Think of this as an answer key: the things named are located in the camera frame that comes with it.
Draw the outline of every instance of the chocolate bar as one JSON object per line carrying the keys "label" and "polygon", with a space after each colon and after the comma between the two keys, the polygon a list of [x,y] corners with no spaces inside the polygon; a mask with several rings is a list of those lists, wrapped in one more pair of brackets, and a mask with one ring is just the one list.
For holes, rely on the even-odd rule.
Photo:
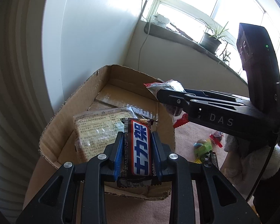
{"label": "chocolate bar", "polygon": [[152,163],[150,143],[150,126],[148,119],[124,118],[123,169],[118,178],[119,187],[138,187],[151,185],[155,176]]}

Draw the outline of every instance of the plant pot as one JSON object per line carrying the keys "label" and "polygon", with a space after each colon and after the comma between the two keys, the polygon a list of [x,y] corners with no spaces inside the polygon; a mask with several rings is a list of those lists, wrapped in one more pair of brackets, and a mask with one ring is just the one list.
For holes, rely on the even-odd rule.
{"label": "plant pot", "polygon": [[207,49],[211,53],[215,53],[221,42],[219,40],[214,39],[214,37],[210,37],[211,35],[208,33],[204,33],[201,42],[199,43],[203,48]]}

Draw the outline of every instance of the white glove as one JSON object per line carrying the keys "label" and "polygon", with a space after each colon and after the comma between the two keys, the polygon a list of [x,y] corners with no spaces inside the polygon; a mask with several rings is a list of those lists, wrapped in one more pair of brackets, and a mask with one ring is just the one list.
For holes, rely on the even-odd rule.
{"label": "white glove", "polygon": [[[265,146],[259,150],[251,152],[244,158],[240,158],[238,155],[239,141],[244,140],[231,135],[226,135],[224,151],[228,154],[220,171],[235,186],[239,193],[244,198],[247,198],[266,161],[270,147]],[[279,168],[280,147],[276,145],[261,180],[274,176]]]}

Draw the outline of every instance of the red candy wrapper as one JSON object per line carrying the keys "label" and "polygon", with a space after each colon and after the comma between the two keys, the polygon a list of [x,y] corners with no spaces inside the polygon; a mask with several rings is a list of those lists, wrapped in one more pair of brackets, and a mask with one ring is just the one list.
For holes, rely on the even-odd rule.
{"label": "red candy wrapper", "polygon": [[[153,83],[146,83],[144,86],[155,96],[157,97],[157,92],[160,89],[167,89],[177,92],[186,92],[182,85],[178,81],[169,80],[166,82],[153,82]],[[167,112],[173,116],[179,116],[181,114],[182,108],[175,107],[172,105],[163,104]]]}
{"label": "red candy wrapper", "polygon": [[223,136],[224,134],[222,132],[215,131],[214,133],[210,134],[211,142],[221,148],[223,147],[223,145],[221,144]]}
{"label": "red candy wrapper", "polygon": [[173,124],[173,128],[177,128],[177,127],[180,127],[182,125],[185,125],[186,123],[188,123],[189,120],[188,120],[188,114],[187,113],[184,113],[182,115],[181,118],[179,118],[174,124]]}

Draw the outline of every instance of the potted plant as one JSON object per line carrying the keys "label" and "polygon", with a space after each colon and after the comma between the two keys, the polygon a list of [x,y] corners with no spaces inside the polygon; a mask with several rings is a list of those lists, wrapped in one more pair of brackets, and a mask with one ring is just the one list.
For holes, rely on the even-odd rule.
{"label": "potted plant", "polygon": [[226,37],[226,35],[223,35],[223,33],[228,30],[228,29],[225,29],[228,22],[225,24],[225,26],[223,28],[220,28],[216,25],[215,21],[213,20],[215,28],[212,28],[203,19],[199,18],[199,20],[202,20],[206,24],[206,27],[209,30],[211,30],[213,33],[212,35],[210,35],[209,33],[204,33],[204,35],[201,39],[201,42],[199,44],[203,48],[207,49],[209,52],[214,54],[216,52],[217,48],[219,47],[219,45],[221,44],[221,41],[219,39]]}

